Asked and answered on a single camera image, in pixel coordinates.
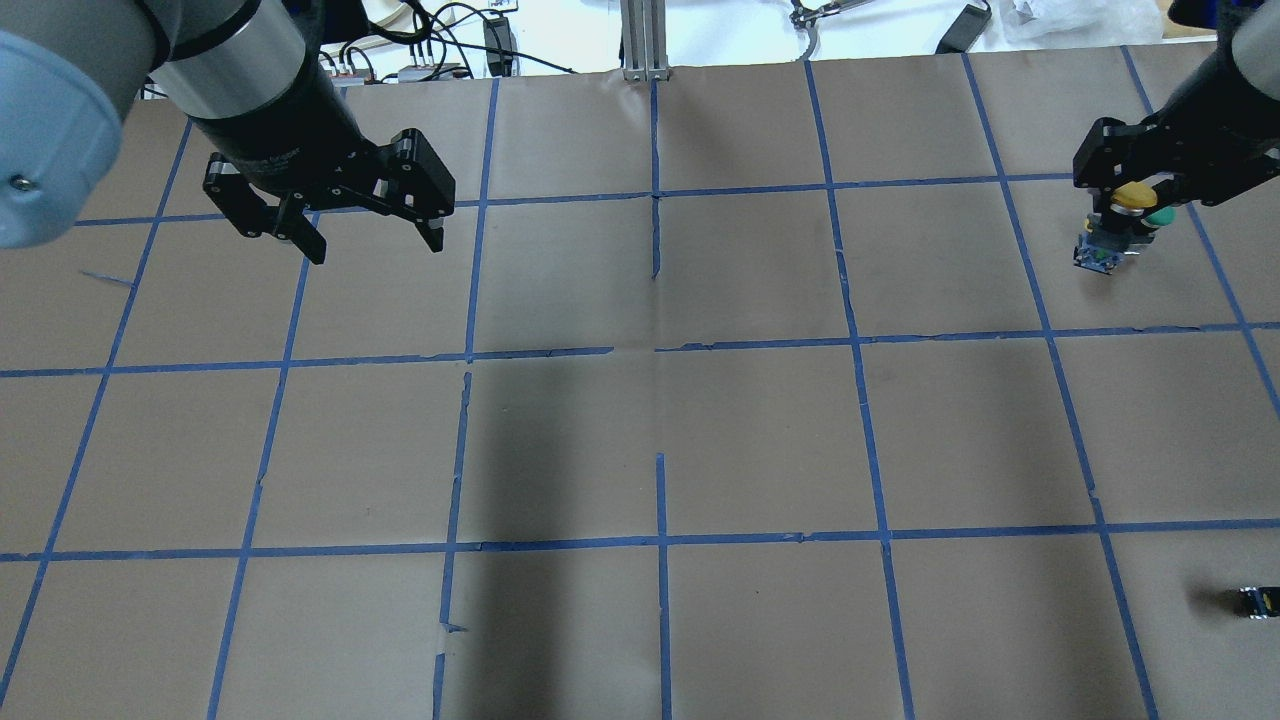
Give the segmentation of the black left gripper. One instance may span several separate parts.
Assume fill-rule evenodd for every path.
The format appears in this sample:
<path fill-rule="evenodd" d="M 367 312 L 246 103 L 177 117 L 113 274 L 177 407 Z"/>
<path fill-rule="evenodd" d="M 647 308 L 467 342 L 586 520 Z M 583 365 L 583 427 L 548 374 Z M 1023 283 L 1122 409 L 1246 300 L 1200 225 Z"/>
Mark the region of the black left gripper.
<path fill-rule="evenodd" d="M 238 117 L 196 117 L 212 143 L 202 191 L 244 237 L 268 234 L 314 265 L 326 241 L 308 213 L 362 208 L 411 223 L 431 252 L 445 243 L 456 179 L 425 133 L 369 140 L 316 60 L 264 106 Z"/>

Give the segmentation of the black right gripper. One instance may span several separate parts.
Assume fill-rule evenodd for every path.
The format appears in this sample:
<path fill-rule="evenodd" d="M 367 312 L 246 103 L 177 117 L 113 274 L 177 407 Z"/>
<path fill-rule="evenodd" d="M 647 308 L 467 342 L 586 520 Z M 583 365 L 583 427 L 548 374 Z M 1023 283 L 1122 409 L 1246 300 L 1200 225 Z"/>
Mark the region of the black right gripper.
<path fill-rule="evenodd" d="M 1219 205 L 1275 178 L 1277 100 L 1247 79 L 1230 45 L 1146 119 L 1100 118 L 1073 159 L 1073 183 L 1096 209 Z"/>

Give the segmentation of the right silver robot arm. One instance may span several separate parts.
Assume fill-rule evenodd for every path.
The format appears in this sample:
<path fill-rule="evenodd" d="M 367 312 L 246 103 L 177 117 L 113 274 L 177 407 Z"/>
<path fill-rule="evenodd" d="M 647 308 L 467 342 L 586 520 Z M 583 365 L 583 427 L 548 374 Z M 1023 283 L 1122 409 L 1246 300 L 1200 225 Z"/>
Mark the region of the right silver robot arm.
<path fill-rule="evenodd" d="M 1219 205 L 1277 178 L 1279 8 L 1253 3 L 1219 46 L 1143 120 L 1100 118 L 1071 161 L 1073 183 L 1107 214 L 1125 184 L 1165 174 L 1142 190 L 1140 211 Z"/>

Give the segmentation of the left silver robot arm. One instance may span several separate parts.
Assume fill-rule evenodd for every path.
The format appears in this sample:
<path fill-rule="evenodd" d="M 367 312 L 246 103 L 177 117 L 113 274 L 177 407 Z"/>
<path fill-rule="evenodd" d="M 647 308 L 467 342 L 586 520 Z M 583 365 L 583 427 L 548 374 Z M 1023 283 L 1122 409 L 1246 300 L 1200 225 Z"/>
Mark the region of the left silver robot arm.
<path fill-rule="evenodd" d="M 110 172 L 154 79 L 214 146 L 202 188 L 244 237 L 323 264 L 312 211 L 362 208 L 410 222 L 434 252 L 456 182 L 424 135 L 366 138 L 321 63 L 324 44 L 375 36 L 360 1 L 5 1 L 1 18 L 1 242 L 65 234 Z"/>

